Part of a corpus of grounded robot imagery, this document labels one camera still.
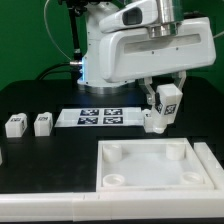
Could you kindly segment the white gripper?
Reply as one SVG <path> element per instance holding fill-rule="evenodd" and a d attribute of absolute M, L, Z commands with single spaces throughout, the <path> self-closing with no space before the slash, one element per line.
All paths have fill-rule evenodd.
<path fill-rule="evenodd" d="M 148 104 L 155 103 L 152 76 L 173 73 L 181 90 L 184 70 L 216 59 L 209 19 L 183 18 L 173 0 L 138 0 L 100 20 L 99 28 L 100 75 L 110 83 L 140 79 Z"/>

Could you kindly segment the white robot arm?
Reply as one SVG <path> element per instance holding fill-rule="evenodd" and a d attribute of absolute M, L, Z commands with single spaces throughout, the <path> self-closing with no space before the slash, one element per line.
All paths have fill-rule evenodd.
<path fill-rule="evenodd" d="M 81 89 L 113 94 L 136 80 L 209 66 L 216 59 L 210 21 L 185 19 L 181 0 L 134 0 L 120 9 L 89 3 Z"/>

